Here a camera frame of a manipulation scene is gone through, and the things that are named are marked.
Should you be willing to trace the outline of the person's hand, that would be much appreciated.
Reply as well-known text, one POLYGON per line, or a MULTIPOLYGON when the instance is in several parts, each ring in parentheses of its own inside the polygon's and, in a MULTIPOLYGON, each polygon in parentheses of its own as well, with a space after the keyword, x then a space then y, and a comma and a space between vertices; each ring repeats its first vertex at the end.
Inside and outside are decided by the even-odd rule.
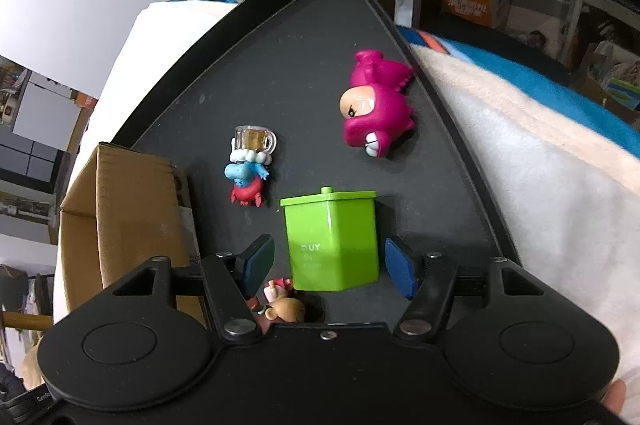
POLYGON ((622 379, 612 382, 608 392, 602 399, 602 403, 608 411, 620 414, 626 400, 627 386, 622 379))

